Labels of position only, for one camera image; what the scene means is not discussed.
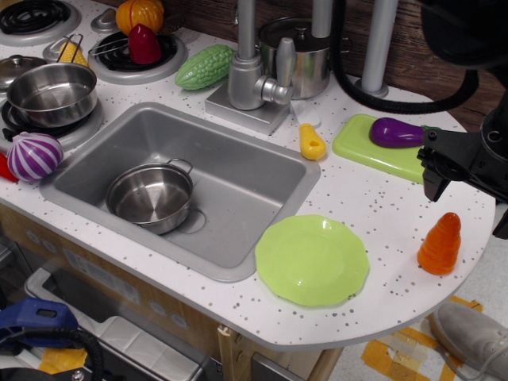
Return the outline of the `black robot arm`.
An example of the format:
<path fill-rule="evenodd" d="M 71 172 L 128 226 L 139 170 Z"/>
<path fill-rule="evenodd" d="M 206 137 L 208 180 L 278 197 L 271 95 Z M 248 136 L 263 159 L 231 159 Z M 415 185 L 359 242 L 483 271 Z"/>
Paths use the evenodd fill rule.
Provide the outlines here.
<path fill-rule="evenodd" d="M 424 35 L 434 53 L 456 66 L 489 71 L 507 84 L 505 1 L 424 1 L 421 6 Z M 451 181 L 459 181 L 506 202 L 507 97 L 477 133 L 426 131 L 418 158 L 429 200 L 437 201 Z"/>

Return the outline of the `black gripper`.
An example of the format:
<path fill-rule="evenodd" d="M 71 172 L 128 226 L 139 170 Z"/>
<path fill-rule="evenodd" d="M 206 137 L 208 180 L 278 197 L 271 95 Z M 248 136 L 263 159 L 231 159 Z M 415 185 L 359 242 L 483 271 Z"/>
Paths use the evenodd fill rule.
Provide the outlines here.
<path fill-rule="evenodd" d="M 418 159 L 428 200 L 437 202 L 451 181 L 464 182 L 507 202 L 507 161 L 485 147 L 480 133 L 431 129 L 424 132 Z M 508 237 L 507 204 L 496 206 L 493 236 Z"/>

